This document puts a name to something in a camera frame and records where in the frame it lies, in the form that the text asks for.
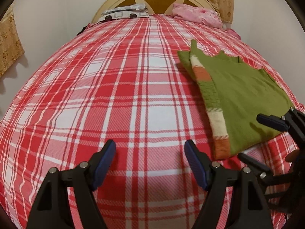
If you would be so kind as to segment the person's right hand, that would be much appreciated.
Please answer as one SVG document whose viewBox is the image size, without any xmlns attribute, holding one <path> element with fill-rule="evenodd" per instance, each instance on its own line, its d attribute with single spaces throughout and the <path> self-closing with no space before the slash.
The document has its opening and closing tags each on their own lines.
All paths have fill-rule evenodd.
<svg viewBox="0 0 305 229">
<path fill-rule="evenodd" d="M 296 159 L 298 158 L 299 156 L 299 150 L 296 149 L 294 151 L 292 151 L 291 153 L 289 153 L 286 157 L 285 157 L 285 161 L 286 162 L 290 162 L 290 163 L 293 163 L 296 161 Z"/>
</svg>

